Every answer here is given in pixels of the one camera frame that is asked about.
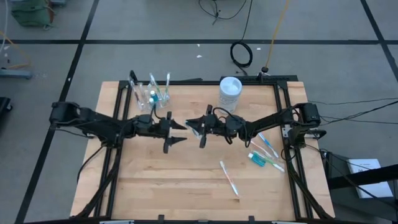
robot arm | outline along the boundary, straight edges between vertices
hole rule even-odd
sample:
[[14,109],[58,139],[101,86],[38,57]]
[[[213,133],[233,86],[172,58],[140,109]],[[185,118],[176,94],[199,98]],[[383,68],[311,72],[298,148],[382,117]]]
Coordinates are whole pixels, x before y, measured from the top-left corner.
[[[321,123],[317,106],[312,103],[299,103],[253,122],[245,121],[240,116],[229,114],[224,123],[214,114],[217,109],[222,110],[222,108],[213,109],[211,105],[208,105],[204,116],[186,121],[186,125],[191,127],[194,133],[201,137],[201,148],[205,147],[207,134],[224,136],[229,144],[232,143],[230,139],[235,137],[248,142],[261,131],[280,125],[290,125],[291,128],[287,133],[289,143],[291,146],[298,148],[305,145],[304,136],[307,133],[317,134],[318,138],[326,134],[326,131],[311,130],[318,127]],[[297,114],[298,120],[292,119],[294,113]]]
[[155,123],[151,114],[137,115],[131,119],[118,120],[97,113],[89,108],[79,107],[76,103],[56,102],[52,104],[50,122],[53,127],[75,127],[83,134],[93,134],[101,143],[108,147],[117,147],[124,138],[145,136],[165,139],[163,152],[168,153],[169,146],[186,140],[186,138],[170,137],[170,128],[186,129],[171,119],[172,113],[168,112],[166,118],[160,118]]

wooden table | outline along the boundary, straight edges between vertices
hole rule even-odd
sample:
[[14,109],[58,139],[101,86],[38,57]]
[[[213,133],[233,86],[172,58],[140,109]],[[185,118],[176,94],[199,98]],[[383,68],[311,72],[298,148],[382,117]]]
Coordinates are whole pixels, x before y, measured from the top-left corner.
[[[307,101],[302,82],[288,82],[288,86],[292,105]],[[96,107],[98,112],[112,116],[117,90],[118,82],[102,84]],[[173,119],[183,124],[188,118],[202,116],[207,104],[216,106],[218,91],[218,86],[171,86],[172,105],[158,114],[165,116],[166,111],[172,111]],[[284,106],[283,93],[280,95]],[[141,114],[134,97],[131,100],[129,118]],[[243,86],[234,114],[254,121],[275,112],[273,87]],[[280,128],[263,134],[280,153]],[[172,135],[188,139],[172,146],[168,154],[162,152],[163,139],[136,137],[124,141],[112,218],[156,220],[159,214],[164,214],[167,220],[248,220],[250,215],[256,220],[295,220],[287,173],[270,164],[257,166],[248,159],[250,149],[246,149],[240,139],[236,138],[232,145],[228,145],[224,138],[208,135],[206,148],[200,149],[199,140],[190,131],[173,130]],[[254,141],[262,144],[259,137]],[[307,143],[318,147],[316,140],[308,139]],[[99,146],[97,139],[89,140],[85,160]],[[71,215],[80,212],[98,189],[104,152],[81,173]],[[302,158],[308,189],[326,212],[334,216],[319,153],[304,148]],[[226,164],[240,199],[232,191],[220,160]],[[299,188],[297,192],[304,217]],[[107,197],[106,192],[103,214]]]

gray floor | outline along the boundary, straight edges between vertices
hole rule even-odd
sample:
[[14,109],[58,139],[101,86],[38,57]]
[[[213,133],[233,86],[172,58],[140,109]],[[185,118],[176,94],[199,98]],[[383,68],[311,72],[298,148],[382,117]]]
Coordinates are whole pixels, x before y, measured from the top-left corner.
[[[69,0],[57,9],[56,27],[49,31],[20,27],[10,17],[11,39],[80,39],[93,0]],[[211,7],[203,0],[203,5]],[[242,0],[218,1],[221,15],[235,12]],[[368,0],[385,39],[398,39],[395,0]],[[88,39],[238,39],[246,22],[248,4],[229,21],[217,21],[202,12],[196,0],[101,0]],[[283,1],[254,1],[247,39],[270,39]],[[0,11],[4,2],[0,1]],[[0,26],[4,23],[0,16]],[[295,0],[281,25],[278,39],[376,40],[360,1]],[[49,127],[50,106],[57,101],[77,45],[20,45],[33,62],[31,80],[0,79],[0,96],[12,98],[14,110],[0,132],[0,219],[12,223],[39,156]],[[254,61],[247,69],[256,74],[263,66],[269,45],[251,44]],[[389,46],[398,57],[398,46]],[[7,49],[11,63],[21,63],[17,51]],[[237,47],[242,60],[246,53]],[[6,59],[0,55],[0,67]],[[174,80],[217,80],[235,75],[229,44],[85,45],[68,93],[68,101],[94,108],[103,81],[125,79],[134,69],[147,80],[154,74],[172,73]],[[276,45],[270,63],[273,75],[298,75],[310,100],[340,102],[398,97],[398,82],[380,45]],[[327,116],[346,116],[383,105],[322,106]],[[361,117],[395,121],[398,106]],[[396,163],[397,131],[394,125],[342,121],[325,126],[321,147],[347,157],[373,158],[382,166]],[[56,133],[26,221],[67,218],[76,188],[76,173],[83,160],[84,139]],[[375,222],[373,217],[336,207],[336,215]]]

black wire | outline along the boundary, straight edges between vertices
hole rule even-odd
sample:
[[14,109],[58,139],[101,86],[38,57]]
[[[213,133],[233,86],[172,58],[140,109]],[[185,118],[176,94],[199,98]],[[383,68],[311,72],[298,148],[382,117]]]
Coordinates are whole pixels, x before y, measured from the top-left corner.
[[83,165],[81,165],[81,167],[80,167],[80,169],[79,169],[79,172],[77,173],[77,182],[78,182],[78,183],[79,183],[80,173],[81,173],[81,171],[83,170],[83,168],[87,165],[87,163],[88,163],[92,158],[95,157],[95,155],[97,155],[97,154],[100,152],[100,150],[101,150],[102,148],[104,148],[104,146],[101,146],[99,149],[97,149],[97,151],[95,151],[95,152],[83,163]]
[[157,118],[157,119],[161,119],[157,114],[156,114],[156,105],[154,105],[154,107],[152,108],[152,111],[155,113],[155,117]]
[[396,103],[398,103],[398,101],[394,101],[394,102],[392,102],[392,103],[388,103],[388,104],[386,104],[386,105],[384,105],[384,106],[380,106],[380,107],[377,107],[377,108],[374,108],[374,109],[371,109],[371,110],[368,110],[368,111],[364,111],[364,112],[359,112],[359,113],[356,113],[356,114],[352,114],[352,115],[349,115],[349,116],[347,116],[347,117],[345,117],[345,118],[340,118],[340,119],[336,119],[336,120],[334,120],[334,121],[329,121],[327,124],[321,124],[321,126],[328,125],[328,124],[331,124],[331,123],[335,123],[335,122],[338,122],[338,121],[344,121],[344,120],[347,120],[347,119],[357,118],[357,117],[362,116],[362,115],[364,115],[364,114],[367,114],[367,113],[370,113],[370,112],[373,112],[373,111],[376,111],[376,110],[385,108],[385,107],[387,107],[387,106],[394,105],[394,104],[396,104]]
[[231,17],[228,17],[228,18],[223,18],[223,17],[218,16],[218,6],[217,6],[216,0],[213,0],[214,4],[216,5],[216,12],[215,12],[216,14],[215,14],[215,15],[214,15],[214,14],[211,14],[211,13],[208,12],[208,11],[206,11],[206,10],[202,7],[202,5],[200,4],[201,0],[198,0],[198,3],[199,3],[200,8],[201,8],[205,13],[207,13],[207,14],[213,16],[213,17],[216,18],[216,19],[228,20],[228,19],[233,19],[235,16],[237,16],[237,15],[241,12],[241,10],[243,9],[244,5],[246,4],[246,1],[248,1],[248,0],[244,0],[242,6],[240,7],[240,9],[237,11],[237,13],[236,13],[235,15],[233,15],[233,16],[231,16]]
[[[335,118],[335,117],[331,117],[331,116],[320,116],[321,118],[330,118],[330,119],[342,119],[342,118]],[[398,124],[395,122],[385,122],[385,121],[363,121],[363,120],[357,120],[357,119],[345,119],[346,121],[354,121],[354,122],[360,122],[360,123],[376,123],[376,124]]]
[[[152,115],[154,114],[154,113],[156,113],[155,112],[156,111],[156,105],[154,105],[153,107],[152,107],[152,109],[151,109],[151,111],[150,111],[150,117],[152,117]],[[122,133],[123,133],[123,130],[124,130],[124,128],[129,124],[129,123],[131,123],[131,122],[133,122],[133,121],[136,121],[135,119],[130,119],[128,122],[126,122],[126,124],[124,124],[123,125],[123,127],[120,129],[120,132],[119,132],[119,139],[120,140],[123,140],[123,135],[122,135]],[[142,123],[144,123],[144,124],[149,124],[149,123],[151,123],[152,121],[151,121],[151,119],[148,121],[148,122],[142,122]]]
[[[74,121],[79,121],[79,120],[81,120],[81,119],[75,118],[75,119],[72,119],[72,120],[67,121],[67,122],[57,121],[57,122],[55,122],[55,124],[68,125],[68,124],[70,124],[70,123],[72,123]],[[84,123],[81,123],[81,124],[68,125],[68,127],[79,127],[79,126],[82,126],[82,125],[92,124],[92,123],[97,123],[97,122],[109,122],[109,121],[103,121],[103,120],[87,121],[87,122],[84,122]]]
[[[236,121],[238,121],[238,122],[240,122],[242,125],[243,125],[243,128],[244,128],[244,135],[245,135],[245,137],[244,137],[244,147],[249,147],[250,146],[250,140],[248,139],[248,129],[246,128],[246,125],[241,121],[241,120],[239,120],[238,118],[235,118],[228,110],[226,110],[226,109],[224,109],[224,108],[220,108],[220,107],[215,107],[215,108],[213,108],[213,114],[214,114],[214,111],[215,110],[221,110],[221,111],[224,111],[225,113],[227,113],[230,117],[232,117],[233,119],[235,119]],[[228,143],[228,144],[232,144],[232,139],[231,139],[231,137],[229,137],[229,136],[226,136],[225,137],[225,140],[226,140],[226,142]]]
[[294,159],[294,157],[296,157],[296,153],[295,153],[289,160],[287,160],[287,159],[283,156],[284,151],[285,151],[285,149],[282,149],[281,152],[280,152],[280,157],[281,157],[284,161],[286,161],[286,162],[291,162],[291,161]]
[[[352,162],[348,162],[347,160],[344,160],[344,159],[342,159],[342,158],[340,158],[340,157],[334,155],[332,152],[327,151],[326,149],[320,149],[319,151],[326,151],[326,152],[329,153],[329,155],[332,155],[334,158],[339,159],[339,160],[341,160],[341,161],[343,161],[343,162],[346,162],[347,164],[351,164],[351,165],[354,165],[354,166],[357,166],[357,167],[361,167],[361,168],[363,168],[363,169],[370,170],[370,168],[367,168],[367,167],[365,167],[365,166],[361,166],[361,165],[353,164]],[[393,181],[392,181],[392,184],[393,184],[393,186],[394,186],[394,200],[397,200],[397,195],[396,195],[396,180],[393,180]]]
[[93,136],[85,136],[85,135],[83,135],[83,134],[77,134],[77,133],[73,133],[73,132],[71,132],[71,131],[67,131],[67,130],[59,129],[59,128],[54,128],[53,130],[54,130],[54,131],[63,131],[63,132],[72,134],[72,135],[74,135],[74,136],[79,136],[79,137],[88,138],[88,139],[93,139],[93,138],[94,138]]
[[[250,18],[250,13],[251,13],[251,6],[252,6],[252,4],[253,4],[253,0],[250,1],[250,7],[249,7],[249,12],[248,12],[248,18],[246,19],[246,25],[244,26],[244,32],[243,32],[243,35],[242,35],[241,40],[232,43],[231,48],[229,49],[229,56],[231,56],[232,62],[233,62],[240,70],[242,70],[242,72],[244,73],[245,76],[248,76],[248,73],[247,73],[243,68],[248,68],[248,67],[252,64],[252,62],[253,62],[253,52],[252,52],[252,50],[250,49],[250,47],[249,47],[247,44],[245,44],[245,43],[243,42],[244,36],[245,36],[245,34],[246,34],[246,30],[247,30],[247,28],[248,28],[248,24],[249,24],[249,18]],[[235,47],[236,45],[242,45],[242,46],[247,50],[247,52],[249,53],[249,61],[248,61],[247,63],[239,63],[239,62],[235,59],[233,50],[234,50],[234,47]]]
[[363,189],[362,187],[360,187],[358,184],[355,184],[350,178],[348,178],[345,174],[343,174],[342,171],[340,171],[336,166],[334,166],[334,165],[322,154],[321,150],[325,150],[325,151],[326,151],[326,149],[318,149],[318,148],[316,148],[316,147],[314,147],[314,146],[311,146],[311,145],[308,145],[308,144],[307,144],[307,146],[310,146],[312,149],[315,149],[315,150],[319,151],[319,152],[320,152],[320,155],[322,156],[322,158],[323,158],[329,165],[331,165],[337,172],[339,172],[340,175],[341,175],[344,179],[346,179],[347,182],[348,182],[349,184],[351,184],[353,187],[356,187],[356,188],[362,190],[363,192],[365,192],[365,193],[367,193],[368,195],[370,195],[373,199],[375,199],[375,200],[377,200],[377,201],[379,201],[379,202],[381,202],[381,203],[384,203],[384,204],[386,204],[386,205],[388,205],[388,206],[394,208],[395,210],[398,210],[398,206],[397,206],[397,205],[394,205],[394,204],[391,204],[391,203],[389,203],[389,202],[385,202],[385,201],[379,199],[379,198],[376,197],[375,195],[371,194],[371,193],[368,192],[367,190],[365,190],[365,189]]
[[369,103],[369,102],[382,101],[382,100],[398,100],[398,97],[395,97],[395,98],[381,98],[381,99],[376,99],[376,100],[351,101],[351,102],[342,102],[342,103],[325,103],[325,102],[313,101],[313,100],[309,100],[308,102],[320,103],[320,104],[323,104],[323,105],[345,105],[345,104],[354,104],[354,103]]

yellow cable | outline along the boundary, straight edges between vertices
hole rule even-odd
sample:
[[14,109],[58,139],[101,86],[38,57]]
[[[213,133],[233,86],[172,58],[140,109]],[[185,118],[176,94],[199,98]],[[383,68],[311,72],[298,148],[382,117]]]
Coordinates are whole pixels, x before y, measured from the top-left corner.
[[285,16],[285,12],[286,12],[288,6],[289,6],[289,0],[286,0],[286,4],[285,4],[285,7],[284,7],[284,10],[282,11],[282,14],[279,17],[279,21],[278,21],[278,24],[276,25],[276,28],[275,28],[275,31],[274,31],[274,35],[272,35],[272,41],[271,41],[271,46],[269,47],[269,51],[268,51],[268,58],[267,58],[267,62],[266,62],[266,68],[268,68],[268,63],[269,63],[269,60],[271,58],[272,48],[274,47],[274,41],[276,39],[276,34],[278,33],[280,23],[282,22],[282,20],[283,20],[283,18]]
[[6,40],[13,46],[15,47],[28,61],[27,64],[20,64],[20,65],[13,65],[8,67],[8,69],[15,69],[15,68],[23,68],[23,67],[28,67],[31,66],[32,62],[30,60],[30,57],[27,53],[25,53],[22,49],[18,47],[18,45],[14,44],[3,32],[0,31],[0,35],[2,35]]

